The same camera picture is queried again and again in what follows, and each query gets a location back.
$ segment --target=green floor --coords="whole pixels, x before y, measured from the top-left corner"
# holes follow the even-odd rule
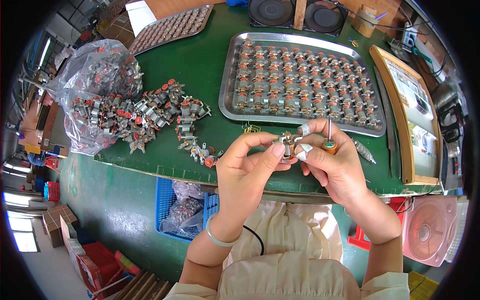
[[[155,231],[156,177],[93,161],[90,156],[70,154],[60,164],[61,202],[70,209],[96,240],[111,251],[119,250],[141,268],[159,278],[178,281],[188,243]],[[344,247],[343,264],[361,284],[368,253],[347,245],[352,219],[334,205]],[[421,274],[430,267],[404,257],[404,272]]]

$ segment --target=stainless steel tray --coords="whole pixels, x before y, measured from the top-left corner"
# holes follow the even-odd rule
[[[134,56],[152,48],[193,36],[205,28],[213,4],[202,5],[155,21],[140,31],[132,45],[130,54]]]
[[[295,113],[294,114],[285,113],[280,111],[277,113],[273,113],[273,112],[266,112],[266,109],[257,111],[257,110],[253,110],[252,108],[251,109],[246,108],[244,110],[235,108],[237,103],[237,96],[238,96],[235,90],[238,87],[238,80],[236,80],[236,76],[238,72],[240,50],[243,45],[243,41],[247,37],[251,38],[255,42],[253,47],[261,46],[263,47],[263,49],[267,49],[268,47],[273,46],[275,47],[275,49],[279,49],[279,50],[282,47],[287,47],[289,51],[292,51],[294,48],[299,48],[302,52],[305,52],[307,50],[310,50],[313,53],[322,52],[326,55],[334,55],[337,60],[339,60],[340,58],[346,58],[350,62],[357,61],[361,66],[365,67],[365,61],[355,50],[349,47],[331,43],[328,41],[307,37],[307,36],[287,35],[287,34],[279,34],[279,33],[245,32],[245,33],[237,34],[230,41],[227,60],[225,62],[225,68],[223,71],[222,84],[220,87],[220,95],[218,97],[218,106],[220,107],[220,111],[227,118],[231,120],[243,121],[248,119],[250,121],[303,124],[309,119],[316,118],[311,114],[301,115],[301,114],[295,114]],[[251,58],[253,59],[253,63],[252,63],[253,66],[250,65],[248,68],[249,70],[253,71],[255,57],[253,56]],[[371,72],[370,70],[368,70],[368,68],[365,68],[362,74],[367,76],[368,78],[372,78],[370,75]],[[265,91],[262,93],[265,101],[268,101],[267,90],[268,88],[266,88]],[[385,125],[385,116],[383,112],[383,107],[378,96],[378,91],[375,85],[372,83],[372,80],[367,82],[367,85],[366,87],[364,87],[363,90],[373,91],[373,94],[371,95],[371,100],[377,106],[377,108],[374,109],[374,114],[380,122],[377,123],[376,126],[374,127],[367,127],[366,125],[363,125],[363,124],[355,124],[355,122],[343,122],[340,119],[333,119],[333,122],[335,122],[336,125],[343,131],[355,132],[355,133],[373,136],[373,137],[380,137],[385,134],[386,125]],[[249,93],[248,97],[250,98],[250,103],[252,105],[253,95],[250,95]]]

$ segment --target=red stool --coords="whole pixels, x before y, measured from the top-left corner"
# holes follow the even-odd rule
[[[390,198],[389,207],[391,207],[394,211],[403,211],[405,210],[405,200],[407,197],[393,197]],[[403,212],[397,214],[398,219],[400,219],[400,224],[403,221]],[[357,225],[357,231],[355,233],[355,237],[349,235],[347,238],[347,245],[357,246],[361,249],[366,251],[370,250],[370,242],[365,240],[365,233],[361,230],[360,226]]]

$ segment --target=green table surface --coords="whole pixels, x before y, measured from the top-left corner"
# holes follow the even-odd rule
[[[137,55],[136,58],[142,72],[145,72],[143,81],[146,91],[156,90],[168,79],[174,78],[185,84],[183,90],[186,95],[192,95],[210,105],[212,117],[207,116],[195,123],[198,141],[212,146],[216,151],[225,151],[243,133],[242,123],[227,119],[218,108],[220,84],[231,38],[240,32],[279,32],[311,36],[351,47],[348,42],[348,37],[351,37],[358,40],[359,46],[355,50],[365,59],[366,68],[376,84],[372,68],[374,63],[368,51],[371,45],[390,51],[386,42],[391,38],[379,30],[375,30],[372,37],[365,38],[351,27],[352,20],[348,18],[340,37],[334,38],[294,29],[251,27],[247,8],[229,7],[225,3],[215,4],[202,32],[159,46]],[[190,153],[177,149],[180,142],[175,133],[175,125],[176,122],[157,132],[156,140],[145,145],[145,154],[136,150],[130,155],[128,143],[118,140],[110,148],[100,151],[94,159],[155,176],[215,185],[217,183],[215,167],[202,166],[190,157]],[[287,130],[295,132],[297,127],[273,123],[257,125],[262,127],[262,131],[274,134],[281,134]],[[379,196],[418,194],[432,189],[431,186],[405,186],[400,179],[391,178],[386,134],[378,138],[349,134],[364,144],[377,161],[374,165],[360,158],[365,178],[369,181],[367,186]],[[395,155],[393,166],[394,168],[396,166]],[[288,171],[274,172],[265,189],[286,194],[327,194],[325,188],[320,186],[312,175],[303,176],[299,163]]]

